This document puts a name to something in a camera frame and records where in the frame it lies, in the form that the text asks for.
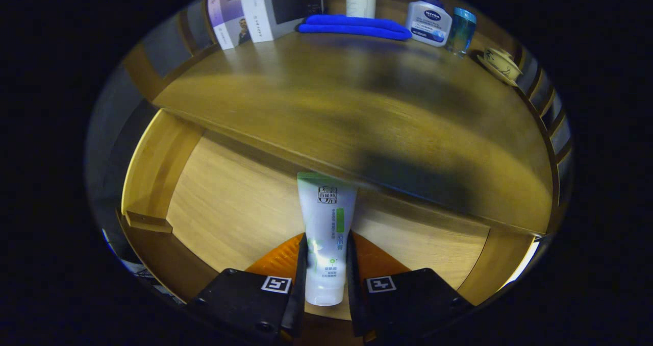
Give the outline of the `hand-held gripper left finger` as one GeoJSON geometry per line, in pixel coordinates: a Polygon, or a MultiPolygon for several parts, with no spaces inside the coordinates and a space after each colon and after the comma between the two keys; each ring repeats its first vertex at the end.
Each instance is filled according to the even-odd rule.
{"type": "Polygon", "coordinates": [[[186,311],[237,344],[292,344],[303,327],[307,256],[303,233],[294,277],[227,268],[187,303],[186,311]]]}

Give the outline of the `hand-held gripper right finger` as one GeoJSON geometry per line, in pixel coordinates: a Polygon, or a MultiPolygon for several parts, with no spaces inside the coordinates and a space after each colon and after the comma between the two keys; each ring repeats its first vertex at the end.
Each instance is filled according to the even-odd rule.
{"type": "Polygon", "coordinates": [[[475,309],[431,268],[408,270],[355,232],[347,240],[350,321],[364,344],[424,344],[475,309]]]}

